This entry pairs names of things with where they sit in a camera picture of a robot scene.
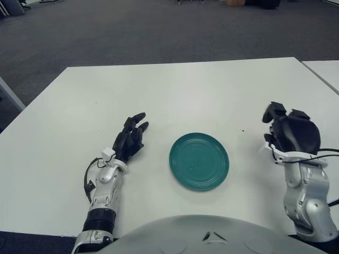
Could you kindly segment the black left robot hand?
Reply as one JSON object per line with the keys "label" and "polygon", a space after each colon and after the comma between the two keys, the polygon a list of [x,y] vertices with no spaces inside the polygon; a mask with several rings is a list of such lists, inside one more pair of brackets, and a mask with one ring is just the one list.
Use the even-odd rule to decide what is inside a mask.
{"label": "black left robot hand", "polygon": [[124,123],[122,131],[118,134],[112,149],[115,151],[115,159],[127,163],[141,148],[143,133],[148,128],[149,122],[137,125],[146,117],[142,112],[133,117],[128,117]]}

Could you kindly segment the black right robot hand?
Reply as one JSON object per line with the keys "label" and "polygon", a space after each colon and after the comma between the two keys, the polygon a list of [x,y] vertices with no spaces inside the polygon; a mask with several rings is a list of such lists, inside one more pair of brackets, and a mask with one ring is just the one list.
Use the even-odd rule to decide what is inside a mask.
{"label": "black right robot hand", "polygon": [[305,112],[293,109],[287,115],[281,103],[271,102],[262,122],[272,123],[264,139],[279,151],[317,154],[320,148],[319,129]]}

